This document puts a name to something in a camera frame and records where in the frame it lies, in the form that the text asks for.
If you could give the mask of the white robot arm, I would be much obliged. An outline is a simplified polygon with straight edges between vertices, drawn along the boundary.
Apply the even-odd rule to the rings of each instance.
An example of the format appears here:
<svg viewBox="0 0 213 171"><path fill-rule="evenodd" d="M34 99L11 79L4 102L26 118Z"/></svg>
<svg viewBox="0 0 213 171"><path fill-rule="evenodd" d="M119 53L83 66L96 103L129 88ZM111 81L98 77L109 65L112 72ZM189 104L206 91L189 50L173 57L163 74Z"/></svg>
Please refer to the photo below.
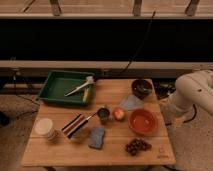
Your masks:
<svg viewBox="0 0 213 171"><path fill-rule="evenodd" d="M165 113L171 122L186 115L194 105L213 116L213 71L200 70L179 76L168 96Z"/></svg>

